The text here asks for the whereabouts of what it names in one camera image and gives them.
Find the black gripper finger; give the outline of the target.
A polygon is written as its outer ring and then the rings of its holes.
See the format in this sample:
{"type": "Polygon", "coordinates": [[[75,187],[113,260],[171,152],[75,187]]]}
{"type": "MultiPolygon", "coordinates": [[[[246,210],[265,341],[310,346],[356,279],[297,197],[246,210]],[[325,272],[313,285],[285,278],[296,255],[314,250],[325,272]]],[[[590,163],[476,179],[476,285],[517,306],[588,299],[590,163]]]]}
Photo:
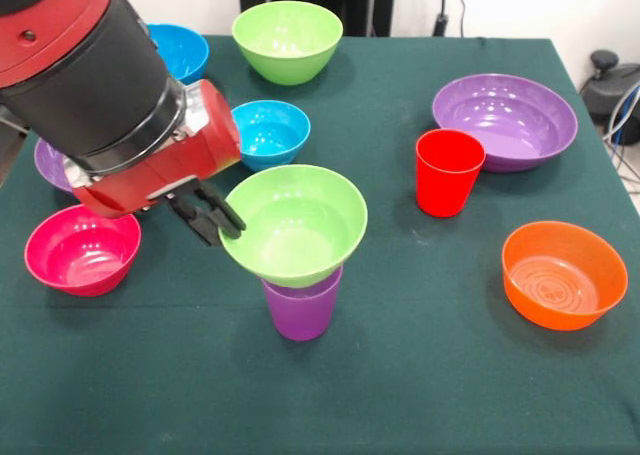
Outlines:
{"type": "Polygon", "coordinates": [[[205,197],[215,197],[219,200],[220,211],[223,213],[223,222],[219,231],[222,231],[224,235],[231,239],[238,239],[242,235],[242,232],[246,229],[245,222],[213,185],[205,181],[198,181],[195,185],[194,194],[201,201],[205,197]]]}
{"type": "Polygon", "coordinates": [[[203,198],[207,208],[192,205],[185,198],[174,195],[168,199],[171,209],[189,227],[189,229],[208,246],[220,246],[220,225],[223,213],[220,211],[219,200],[215,197],[203,198]]]}

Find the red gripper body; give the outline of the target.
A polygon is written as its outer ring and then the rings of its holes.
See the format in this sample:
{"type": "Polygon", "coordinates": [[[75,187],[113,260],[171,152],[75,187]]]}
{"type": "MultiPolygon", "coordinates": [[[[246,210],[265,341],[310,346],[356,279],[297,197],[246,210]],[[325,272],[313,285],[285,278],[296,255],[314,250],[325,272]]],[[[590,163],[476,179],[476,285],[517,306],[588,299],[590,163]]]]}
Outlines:
{"type": "Polygon", "coordinates": [[[91,154],[68,156],[73,194],[93,212],[117,218],[237,163],[240,136],[223,95],[208,80],[169,80],[150,114],[129,134],[91,154]]]}

